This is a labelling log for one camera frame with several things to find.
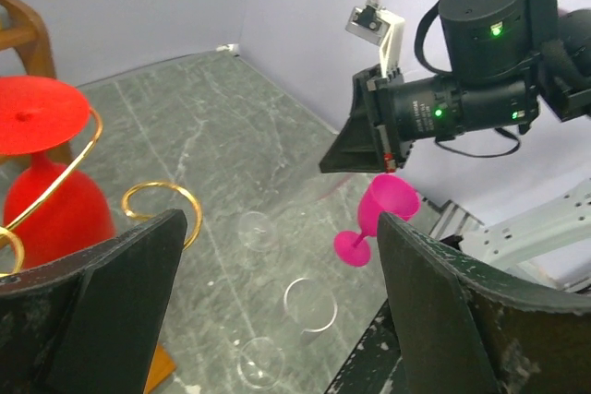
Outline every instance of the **wooden object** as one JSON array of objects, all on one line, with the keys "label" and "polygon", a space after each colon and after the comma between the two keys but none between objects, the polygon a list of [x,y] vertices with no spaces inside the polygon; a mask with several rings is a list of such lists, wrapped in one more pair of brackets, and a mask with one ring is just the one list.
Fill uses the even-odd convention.
[{"label": "wooden object", "polygon": [[160,343],[156,344],[156,352],[151,361],[150,373],[146,381],[144,394],[152,392],[158,385],[160,385],[169,375],[176,370],[176,364],[173,362],[171,356],[166,352]]},{"label": "wooden object", "polygon": [[[10,28],[2,30],[0,27],[0,51],[14,48],[30,76],[56,78],[49,34],[41,16],[20,0],[0,0],[0,6],[8,11],[11,20]],[[52,149],[49,157],[53,161],[71,163],[69,144]],[[0,156],[0,164],[8,159],[15,159],[23,167],[30,164],[29,156]]]}]

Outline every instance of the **wall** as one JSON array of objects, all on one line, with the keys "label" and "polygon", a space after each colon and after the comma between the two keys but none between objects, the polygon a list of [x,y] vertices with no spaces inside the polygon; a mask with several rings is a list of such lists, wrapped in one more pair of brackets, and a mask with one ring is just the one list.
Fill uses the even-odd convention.
[{"label": "wall", "polygon": [[[407,79],[428,74],[412,54],[415,29],[437,0],[384,0],[407,21],[402,68]],[[351,76],[377,63],[377,48],[344,31],[354,5],[365,0],[249,0],[241,52],[255,67],[335,127],[351,103]],[[589,0],[560,0],[566,8],[589,7]],[[435,66],[449,66],[439,25],[427,40]],[[515,155],[473,160],[447,153],[431,141],[416,144],[401,175],[426,196],[466,205],[488,223],[503,220],[557,196],[591,172],[585,119],[559,125],[544,108]],[[492,131],[461,137],[456,146],[475,153],[507,149]]]},{"label": "wall", "polygon": [[[237,42],[247,0],[23,0],[49,28],[58,75],[75,85]],[[21,72],[12,52],[0,75]]]}]

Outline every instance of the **gray wall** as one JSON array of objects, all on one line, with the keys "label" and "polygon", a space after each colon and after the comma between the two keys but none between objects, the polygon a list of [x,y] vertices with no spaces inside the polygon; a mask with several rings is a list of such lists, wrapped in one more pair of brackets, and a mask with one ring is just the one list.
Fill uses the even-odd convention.
[{"label": "gray wall", "polygon": [[[61,79],[79,85],[237,42],[247,0],[24,0],[45,19]],[[0,75],[21,73],[0,53]]]},{"label": "gray wall", "polygon": [[[351,103],[351,76],[377,63],[377,48],[344,31],[353,5],[365,0],[249,0],[241,52],[255,67],[330,124],[341,127]],[[384,0],[407,20],[402,68],[406,78],[426,77],[412,54],[418,21],[437,0]],[[591,0],[560,0],[566,8]],[[439,25],[427,41],[435,66],[448,66]],[[554,197],[591,173],[591,125],[580,119],[559,125],[548,110],[524,137],[522,150],[504,159],[472,160],[447,153],[431,141],[416,145],[401,172],[427,196],[454,198],[488,222]],[[507,149],[492,131],[461,137],[472,152]]]}]

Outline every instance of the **gray tabletop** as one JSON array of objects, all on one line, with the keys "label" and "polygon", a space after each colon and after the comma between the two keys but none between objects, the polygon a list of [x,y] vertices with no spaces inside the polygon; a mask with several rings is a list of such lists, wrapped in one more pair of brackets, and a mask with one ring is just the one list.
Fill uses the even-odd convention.
[{"label": "gray tabletop", "polygon": [[[134,223],[119,208],[121,196],[145,180],[186,187],[205,213],[198,241],[183,254],[163,323],[161,342],[177,370],[157,392],[251,392],[236,371],[238,350],[265,334],[275,294],[300,277],[332,289],[338,316],[306,349],[286,356],[272,392],[324,392],[386,298],[377,249],[362,269],[347,267],[332,251],[336,233],[356,229],[356,205],[369,177],[355,175],[318,202],[288,207],[275,220],[281,254],[264,268],[245,269],[239,216],[293,195],[302,180],[297,165],[327,146],[333,132],[230,54],[183,58],[84,90],[105,128],[82,169],[103,189],[118,230]],[[77,151],[89,133],[75,140]],[[0,170],[3,193],[15,173]],[[331,179],[314,182],[319,194],[324,180]],[[146,191],[131,203],[142,212],[185,209],[193,223],[190,206],[165,190]],[[436,219],[423,208],[413,224],[428,231]]]}]

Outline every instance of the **gray floor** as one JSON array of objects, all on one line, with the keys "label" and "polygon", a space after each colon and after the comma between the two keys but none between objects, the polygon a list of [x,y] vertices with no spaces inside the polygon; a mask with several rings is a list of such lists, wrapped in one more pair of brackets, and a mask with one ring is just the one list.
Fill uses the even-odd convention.
[{"label": "gray floor", "polygon": [[[185,186],[205,213],[198,241],[183,255],[163,324],[161,340],[178,369],[158,392],[251,392],[236,372],[238,349],[266,334],[269,306],[299,277],[332,289],[338,317],[306,349],[287,354],[271,392],[324,392],[385,300],[377,255],[352,269],[332,252],[333,236],[356,228],[356,204],[369,178],[355,175],[328,197],[281,212],[275,220],[281,254],[264,267],[244,268],[236,224],[246,211],[272,210],[271,202],[303,189],[320,198],[333,179],[309,182],[308,169],[297,166],[331,142],[331,130],[230,54],[184,58],[84,90],[105,132],[83,170],[107,195],[117,228],[134,223],[119,208],[121,196],[145,180]],[[77,150],[90,131],[77,138]],[[14,174],[0,170],[2,193]],[[146,191],[132,204],[152,213],[185,209],[192,223],[186,202],[166,191]],[[436,219],[424,208],[413,224],[427,232]]]}]

